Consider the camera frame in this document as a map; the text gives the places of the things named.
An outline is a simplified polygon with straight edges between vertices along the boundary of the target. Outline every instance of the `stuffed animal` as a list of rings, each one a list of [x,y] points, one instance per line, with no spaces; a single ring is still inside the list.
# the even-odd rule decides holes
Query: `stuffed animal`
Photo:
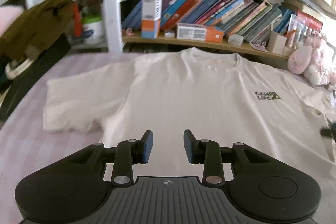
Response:
[[[331,65],[327,43],[321,37],[307,38],[305,46],[288,58],[288,69],[295,74],[303,73],[312,85],[326,85],[330,78],[336,84],[336,71],[331,74]]]

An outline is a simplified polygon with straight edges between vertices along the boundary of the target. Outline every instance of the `pink bed sheet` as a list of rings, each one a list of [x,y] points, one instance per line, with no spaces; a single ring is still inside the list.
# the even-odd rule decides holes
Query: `pink bed sheet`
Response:
[[[102,131],[47,132],[42,128],[47,81],[84,73],[110,63],[135,58],[135,54],[110,53],[66,56],[33,86],[0,131],[0,224],[22,220],[14,190],[25,176],[98,142]]]

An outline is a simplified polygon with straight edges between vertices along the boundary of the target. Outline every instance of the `printed logo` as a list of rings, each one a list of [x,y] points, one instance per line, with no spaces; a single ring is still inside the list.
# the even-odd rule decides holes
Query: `printed logo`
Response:
[[[276,100],[280,99],[280,96],[276,94],[275,92],[255,92],[256,96],[258,97],[259,100]]]
[[[164,184],[166,184],[166,185],[170,185],[170,184],[172,184],[173,182],[171,181],[171,180],[165,180],[164,182],[163,182]]]

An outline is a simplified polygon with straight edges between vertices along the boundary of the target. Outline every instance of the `pink plush toy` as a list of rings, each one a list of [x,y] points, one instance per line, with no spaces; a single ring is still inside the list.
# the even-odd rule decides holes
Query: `pink plush toy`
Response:
[[[330,79],[336,84],[336,73],[331,74],[331,58],[327,55],[327,43],[321,37],[310,37],[305,46],[288,58],[288,69],[303,73],[312,85],[326,85]]]
[[[23,13],[21,6],[1,6],[0,7],[0,37],[8,27]]]

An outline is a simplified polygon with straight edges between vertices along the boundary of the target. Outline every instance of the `white box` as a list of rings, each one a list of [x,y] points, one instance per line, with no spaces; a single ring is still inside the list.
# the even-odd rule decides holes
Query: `white box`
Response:
[[[161,18],[162,0],[142,0],[142,20],[156,21]]]
[[[177,39],[201,40],[212,43],[221,43],[224,32],[215,26],[205,26],[191,23],[177,24]]]
[[[142,0],[141,37],[155,39],[160,30],[162,0]]]
[[[271,32],[267,48],[270,52],[282,54],[287,38],[277,32]]]

